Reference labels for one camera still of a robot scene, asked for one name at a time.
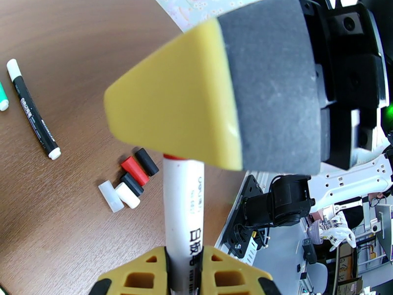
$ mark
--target yellow sponge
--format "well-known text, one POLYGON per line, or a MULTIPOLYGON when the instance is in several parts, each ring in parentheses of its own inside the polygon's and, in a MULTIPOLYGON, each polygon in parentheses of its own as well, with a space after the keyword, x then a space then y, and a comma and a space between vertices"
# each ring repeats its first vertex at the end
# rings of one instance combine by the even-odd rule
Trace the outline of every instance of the yellow sponge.
POLYGON ((211 19, 136 65, 105 92, 115 137, 241 170, 235 97, 221 27, 211 19))

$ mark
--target black mounting plate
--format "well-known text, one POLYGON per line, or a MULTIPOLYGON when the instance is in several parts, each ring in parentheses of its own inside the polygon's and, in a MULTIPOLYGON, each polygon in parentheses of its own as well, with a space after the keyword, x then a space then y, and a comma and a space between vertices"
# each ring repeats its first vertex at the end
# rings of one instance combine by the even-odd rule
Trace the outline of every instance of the black mounting plate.
POLYGON ((242 259, 246 253, 253 232, 251 230, 239 230, 242 239, 238 240, 235 235, 234 226, 236 224, 246 224, 243 212, 244 199, 261 194, 262 190, 255 177, 253 175, 249 175, 244 183, 242 191, 240 192, 240 197, 236 202, 235 211, 223 234, 223 243, 229 248, 229 252, 240 259, 242 259))

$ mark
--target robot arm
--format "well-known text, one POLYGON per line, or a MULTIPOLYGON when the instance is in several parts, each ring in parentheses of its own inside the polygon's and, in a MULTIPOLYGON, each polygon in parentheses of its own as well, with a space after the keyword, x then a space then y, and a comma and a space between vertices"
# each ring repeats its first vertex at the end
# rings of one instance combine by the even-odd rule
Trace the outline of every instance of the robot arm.
POLYGON ((312 176, 309 192, 316 204, 311 213, 326 206, 372 192, 383 192, 392 186, 391 151, 376 159, 345 171, 324 165, 322 172, 312 176))

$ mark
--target black marker cap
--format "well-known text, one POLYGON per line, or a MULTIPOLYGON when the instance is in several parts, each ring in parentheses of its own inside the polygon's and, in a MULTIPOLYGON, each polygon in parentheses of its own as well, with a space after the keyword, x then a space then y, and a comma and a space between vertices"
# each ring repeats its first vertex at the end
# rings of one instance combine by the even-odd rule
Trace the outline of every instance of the black marker cap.
POLYGON ((135 193, 136 196, 139 196, 143 193, 143 188, 138 184, 138 182, 130 175, 126 173, 125 175, 121 176, 120 182, 123 182, 127 185, 128 188, 135 193))
POLYGON ((154 163, 144 148, 141 148, 138 152, 136 152, 135 157, 149 176, 154 176, 156 173, 158 173, 159 169, 157 165, 154 163))

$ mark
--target patterned paper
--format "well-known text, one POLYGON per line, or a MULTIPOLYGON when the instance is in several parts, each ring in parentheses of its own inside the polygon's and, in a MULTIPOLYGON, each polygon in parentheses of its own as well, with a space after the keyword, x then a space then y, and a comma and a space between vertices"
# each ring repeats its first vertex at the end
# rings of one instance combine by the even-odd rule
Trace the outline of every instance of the patterned paper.
POLYGON ((182 31, 258 0, 156 0, 182 31))

